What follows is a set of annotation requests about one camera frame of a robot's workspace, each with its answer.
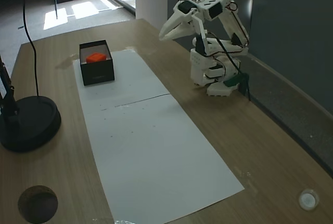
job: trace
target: round hole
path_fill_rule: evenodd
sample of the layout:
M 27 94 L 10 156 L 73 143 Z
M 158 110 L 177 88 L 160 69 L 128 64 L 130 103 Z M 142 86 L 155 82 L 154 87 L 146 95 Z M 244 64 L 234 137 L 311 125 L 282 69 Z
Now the round hole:
M 58 209 L 56 194 L 48 187 L 33 186 L 25 190 L 18 201 L 21 216 L 29 223 L 45 223 Z

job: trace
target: robotic arm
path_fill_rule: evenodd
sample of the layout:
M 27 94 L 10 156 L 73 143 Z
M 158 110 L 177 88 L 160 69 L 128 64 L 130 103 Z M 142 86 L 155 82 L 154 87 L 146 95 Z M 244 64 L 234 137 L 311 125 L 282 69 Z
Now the robotic arm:
M 160 40 L 195 34 L 195 49 L 191 50 L 191 78 L 200 86 L 211 84 L 208 95 L 229 96 L 238 88 L 240 62 L 235 58 L 230 60 L 228 56 L 246 55 L 249 44 L 249 35 L 237 15 L 237 4 L 232 0 L 185 0 L 179 1 L 173 10 L 174 14 L 162 27 Z M 217 18 L 230 37 L 229 41 L 207 37 L 205 21 Z

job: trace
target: orange cube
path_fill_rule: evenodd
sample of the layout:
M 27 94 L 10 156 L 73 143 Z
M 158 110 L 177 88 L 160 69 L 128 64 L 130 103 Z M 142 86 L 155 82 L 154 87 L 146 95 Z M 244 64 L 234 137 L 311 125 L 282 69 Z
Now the orange cube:
M 105 61 L 105 60 L 106 60 L 106 55 L 100 54 L 98 52 L 95 52 L 86 58 L 87 63 L 94 63 L 94 62 Z

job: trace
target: table surface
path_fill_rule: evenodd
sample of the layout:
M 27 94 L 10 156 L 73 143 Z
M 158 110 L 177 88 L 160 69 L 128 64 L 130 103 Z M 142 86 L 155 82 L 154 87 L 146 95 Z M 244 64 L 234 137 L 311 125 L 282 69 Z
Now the table surface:
M 59 206 L 48 223 L 113 223 L 95 165 L 76 87 L 72 61 L 79 44 L 106 39 L 112 51 L 135 50 L 183 107 L 245 187 L 242 192 L 174 224 L 333 223 L 333 180 L 278 125 L 238 92 L 208 97 L 190 79 L 189 52 L 160 42 L 144 20 L 103 25 L 35 42 L 42 96 L 53 99 L 62 124 L 47 145 L 25 154 L 0 147 L 0 223 L 26 223 L 17 202 L 36 185 L 50 187 Z M 35 94 L 33 52 L 21 46 L 12 83 L 16 99 Z M 320 203 L 306 212 L 304 189 Z

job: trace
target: black lamp base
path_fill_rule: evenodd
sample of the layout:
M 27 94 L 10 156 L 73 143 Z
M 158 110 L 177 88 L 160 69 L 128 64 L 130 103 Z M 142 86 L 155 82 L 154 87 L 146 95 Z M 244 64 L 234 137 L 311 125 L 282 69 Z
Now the black lamp base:
M 49 142 L 58 132 L 61 117 L 56 104 L 46 97 L 17 101 L 18 124 L 8 126 L 0 115 L 0 142 L 8 150 L 28 152 Z

